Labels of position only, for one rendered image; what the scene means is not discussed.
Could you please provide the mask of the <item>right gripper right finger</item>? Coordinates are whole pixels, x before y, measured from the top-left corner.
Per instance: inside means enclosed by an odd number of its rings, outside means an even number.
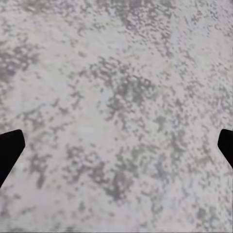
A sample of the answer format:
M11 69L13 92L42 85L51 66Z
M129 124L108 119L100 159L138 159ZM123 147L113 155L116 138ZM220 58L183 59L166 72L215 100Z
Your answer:
M221 130L217 145L233 168L233 131Z

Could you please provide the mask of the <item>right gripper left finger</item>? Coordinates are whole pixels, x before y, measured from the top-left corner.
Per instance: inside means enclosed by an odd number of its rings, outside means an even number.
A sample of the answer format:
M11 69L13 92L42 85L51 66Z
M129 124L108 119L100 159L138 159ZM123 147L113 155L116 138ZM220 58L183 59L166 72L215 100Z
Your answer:
M0 134L0 187L24 149L22 130Z

